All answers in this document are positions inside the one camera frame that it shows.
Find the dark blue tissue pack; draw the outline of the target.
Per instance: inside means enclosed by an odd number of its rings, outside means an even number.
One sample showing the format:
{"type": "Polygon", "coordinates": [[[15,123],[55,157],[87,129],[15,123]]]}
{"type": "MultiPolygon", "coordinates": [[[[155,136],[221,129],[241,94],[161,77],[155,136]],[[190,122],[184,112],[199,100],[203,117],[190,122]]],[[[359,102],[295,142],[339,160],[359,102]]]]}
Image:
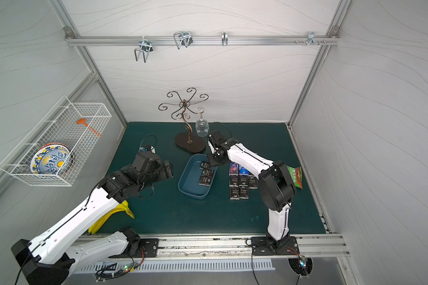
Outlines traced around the dark blue tissue pack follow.
{"type": "Polygon", "coordinates": [[[229,164],[229,176],[238,176],[239,175],[239,165],[237,163],[231,162],[229,164]]]}

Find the blue pocket tissue pack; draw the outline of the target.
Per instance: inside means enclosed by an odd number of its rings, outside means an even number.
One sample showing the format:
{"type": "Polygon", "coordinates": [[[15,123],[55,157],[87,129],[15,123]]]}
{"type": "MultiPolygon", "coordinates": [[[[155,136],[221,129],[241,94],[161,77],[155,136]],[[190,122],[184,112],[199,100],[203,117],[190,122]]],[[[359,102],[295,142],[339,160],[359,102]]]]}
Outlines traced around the blue pocket tissue pack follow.
{"type": "Polygon", "coordinates": [[[249,176],[249,171],[245,167],[240,166],[240,168],[239,168],[239,175],[241,175],[241,176],[249,176]]]}

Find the teal plastic storage box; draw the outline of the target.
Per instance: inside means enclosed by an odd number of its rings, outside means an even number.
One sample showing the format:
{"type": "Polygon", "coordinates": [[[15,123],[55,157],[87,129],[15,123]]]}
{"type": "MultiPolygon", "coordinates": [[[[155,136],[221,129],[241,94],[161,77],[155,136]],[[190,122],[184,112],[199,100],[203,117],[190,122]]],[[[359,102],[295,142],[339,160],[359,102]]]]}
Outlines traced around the teal plastic storage box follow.
{"type": "MultiPolygon", "coordinates": [[[[201,161],[208,162],[208,156],[205,154],[194,154],[189,159],[181,178],[178,182],[178,190],[187,197],[204,200],[211,189],[211,186],[214,182],[214,178],[210,186],[201,186],[199,185],[199,179],[202,174],[202,169],[200,168],[201,161]]],[[[217,167],[212,167],[211,170],[215,172],[216,175],[217,167]]]]}

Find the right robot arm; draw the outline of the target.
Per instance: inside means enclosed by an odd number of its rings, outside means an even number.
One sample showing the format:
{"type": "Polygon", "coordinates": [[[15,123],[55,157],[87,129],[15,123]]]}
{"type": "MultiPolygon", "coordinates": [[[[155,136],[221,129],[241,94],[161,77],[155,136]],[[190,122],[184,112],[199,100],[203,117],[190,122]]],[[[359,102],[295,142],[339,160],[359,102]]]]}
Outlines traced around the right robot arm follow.
{"type": "Polygon", "coordinates": [[[296,186],[287,165],[281,161],[265,159],[246,148],[235,138],[208,136],[209,163],[219,166],[228,162],[237,163],[258,179],[258,189],[263,203],[268,208],[267,236],[280,242],[288,238],[288,220],[296,186]]]}

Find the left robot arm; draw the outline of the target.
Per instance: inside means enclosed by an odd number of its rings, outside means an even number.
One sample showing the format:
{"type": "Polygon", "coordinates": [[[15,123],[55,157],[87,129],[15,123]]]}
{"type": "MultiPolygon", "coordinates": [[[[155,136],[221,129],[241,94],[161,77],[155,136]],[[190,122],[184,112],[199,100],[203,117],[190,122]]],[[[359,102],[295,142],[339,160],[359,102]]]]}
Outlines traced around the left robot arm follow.
{"type": "Polygon", "coordinates": [[[76,247],[75,241],[116,206],[154,183],[173,177],[172,164],[152,152],[140,152],[134,162],[104,177],[89,196],[58,223],[31,240],[11,248],[19,274],[30,285],[61,285],[75,271],[103,258],[133,257],[140,236],[130,227],[76,247]]]}

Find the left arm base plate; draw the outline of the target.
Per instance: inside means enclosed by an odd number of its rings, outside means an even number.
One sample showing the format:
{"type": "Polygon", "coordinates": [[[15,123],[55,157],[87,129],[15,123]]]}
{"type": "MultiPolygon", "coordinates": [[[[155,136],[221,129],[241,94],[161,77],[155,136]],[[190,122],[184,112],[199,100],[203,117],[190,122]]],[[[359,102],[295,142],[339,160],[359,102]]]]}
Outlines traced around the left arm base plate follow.
{"type": "Polygon", "coordinates": [[[145,238],[138,241],[133,241],[129,244],[122,254],[112,255],[109,258],[155,258],[158,255],[159,239],[145,238]]]}

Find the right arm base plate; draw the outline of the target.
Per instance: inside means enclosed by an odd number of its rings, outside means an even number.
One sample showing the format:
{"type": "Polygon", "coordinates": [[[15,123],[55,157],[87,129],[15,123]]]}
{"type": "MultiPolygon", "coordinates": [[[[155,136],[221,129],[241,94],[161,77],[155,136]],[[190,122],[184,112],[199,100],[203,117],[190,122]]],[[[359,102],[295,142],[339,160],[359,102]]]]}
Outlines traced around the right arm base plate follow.
{"type": "Polygon", "coordinates": [[[278,242],[270,237],[252,237],[249,246],[252,247],[254,256],[300,255],[298,243],[294,236],[287,236],[278,242]]]}

